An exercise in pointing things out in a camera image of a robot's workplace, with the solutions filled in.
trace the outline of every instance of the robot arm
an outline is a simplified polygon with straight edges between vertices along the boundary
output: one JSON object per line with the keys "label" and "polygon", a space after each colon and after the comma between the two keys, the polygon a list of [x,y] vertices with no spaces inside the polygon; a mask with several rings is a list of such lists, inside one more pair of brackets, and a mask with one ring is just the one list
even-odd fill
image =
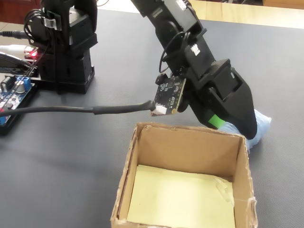
{"label": "robot arm", "polygon": [[[207,30],[191,4],[187,0],[132,2],[155,26],[156,36],[167,54],[164,57],[163,53],[161,62],[166,62],[172,72],[172,85],[180,84],[175,78],[184,80],[177,110],[182,112],[190,105],[198,120],[207,127],[216,128],[211,120],[218,116],[234,124],[246,138],[254,138],[257,122],[250,88],[231,67],[229,59],[214,59],[203,37]],[[157,84],[160,86],[158,92],[165,91],[163,88],[168,86],[166,74],[159,75]],[[176,88],[172,90],[173,94],[179,89]]]}

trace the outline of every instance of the blue object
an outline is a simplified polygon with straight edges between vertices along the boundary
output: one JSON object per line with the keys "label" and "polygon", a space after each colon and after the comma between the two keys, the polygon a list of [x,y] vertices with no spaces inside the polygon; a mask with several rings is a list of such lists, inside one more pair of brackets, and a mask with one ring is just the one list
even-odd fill
{"label": "blue object", "polygon": [[26,91],[31,89],[32,84],[30,83],[30,78],[29,77],[25,77],[23,79],[23,83],[24,83],[24,88],[25,88]]}
{"label": "blue object", "polygon": [[0,125],[4,125],[6,122],[5,116],[0,117]]}
{"label": "blue object", "polygon": [[[256,136],[248,140],[246,139],[246,145],[248,149],[251,149],[253,146],[257,145],[261,138],[267,133],[270,128],[271,118],[261,114],[259,111],[255,110],[256,114],[256,123],[257,123],[257,133]],[[231,123],[225,122],[220,128],[220,131],[227,133],[236,133],[241,134],[238,129]]]}

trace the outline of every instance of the light blue bag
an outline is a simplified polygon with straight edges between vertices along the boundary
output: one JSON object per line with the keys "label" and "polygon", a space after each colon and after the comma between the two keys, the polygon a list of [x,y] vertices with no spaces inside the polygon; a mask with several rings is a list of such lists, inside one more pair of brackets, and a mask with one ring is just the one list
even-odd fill
{"label": "light blue bag", "polygon": [[[256,123],[257,123],[257,133],[256,136],[248,140],[246,139],[246,145],[248,149],[251,149],[253,146],[257,145],[261,138],[267,133],[270,128],[271,118],[261,114],[259,111],[255,110],[256,114]],[[241,134],[238,129],[231,123],[225,122],[220,128],[220,131],[227,133],[236,133]]]}

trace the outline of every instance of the wooden floor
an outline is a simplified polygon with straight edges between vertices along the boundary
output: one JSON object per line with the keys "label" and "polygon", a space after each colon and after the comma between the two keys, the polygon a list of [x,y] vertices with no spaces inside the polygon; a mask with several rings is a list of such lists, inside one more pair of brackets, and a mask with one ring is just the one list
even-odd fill
{"label": "wooden floor", "polygon": [[[304,29],[304,10],[190,0],[199,19]],[[109,0],[100,9],[138,13],[130,0]]]}

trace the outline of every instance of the torn cardboard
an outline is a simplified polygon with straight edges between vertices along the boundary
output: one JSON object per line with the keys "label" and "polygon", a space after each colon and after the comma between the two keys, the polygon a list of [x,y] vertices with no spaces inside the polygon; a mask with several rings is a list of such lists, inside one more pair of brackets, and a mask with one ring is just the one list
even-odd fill
{"label": "torn cardboard", "polygon": [[138,123],[119,183],[112,228],[148,228],[127,221],[138,164],[173,171],[216,175],[232,182],[236,228],[256,228],[256,199],[245,138],[203,127]]}

